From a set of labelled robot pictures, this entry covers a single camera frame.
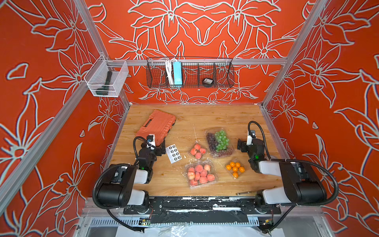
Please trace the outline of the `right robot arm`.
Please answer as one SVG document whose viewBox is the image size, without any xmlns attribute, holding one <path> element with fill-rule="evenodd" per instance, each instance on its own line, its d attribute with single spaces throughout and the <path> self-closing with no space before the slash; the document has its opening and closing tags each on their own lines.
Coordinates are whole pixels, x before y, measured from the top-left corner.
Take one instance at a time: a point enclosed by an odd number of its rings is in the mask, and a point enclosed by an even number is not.
<svg viewBox="0 0 379 237">
<path fill-rule="evenodd" d="M 248 155 L 254 172 L 277 176 L 283 184 L 281 187 L 259 190 L 255 195 L 254 207 L 257 212 L 264 212 L 276 205 L 288 207 L 278 220 L 270 220 L 268 224 L 259 226 L 263 234 L 271 234 L 297 206 L 323 206 L 337 199 L 339 184 L 328 169 L 310 161 L 274 159 L 268 151 L 266 138 L 257 138 L 251 129 L 252 124 L 263 130 L 258 122 L 250 121 L 247 139 L 238 140 L 238 150 Z"/>
</svg>

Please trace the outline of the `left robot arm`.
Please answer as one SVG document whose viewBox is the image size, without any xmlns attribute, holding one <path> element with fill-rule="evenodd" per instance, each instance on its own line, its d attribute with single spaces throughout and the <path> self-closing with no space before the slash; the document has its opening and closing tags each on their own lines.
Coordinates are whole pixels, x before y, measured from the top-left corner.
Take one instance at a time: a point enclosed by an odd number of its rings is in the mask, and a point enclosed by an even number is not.
<svg viewBox="0 0 379 237">
<path fill-rule="evenodd" d="M 133 140 L 133 150 L 135 163 L 110 165 L 105 169 L 95 182 L 92 199 L 98 208 L 106 210 L 118 224 L 131 231 L 143 233 L 144 228 L 135 228 L 124 223 L 112 214 L 111 210 L 128 206 L 140 207 L 146 211 L 151 209 L 149 193 L 135 190 L 133 187 L 135 184 L 151 182 L 157 157 L 166 154 L 165 140 L 158 145 L 152 134 L 146 138 L 136 136 Z"/>
</svg>

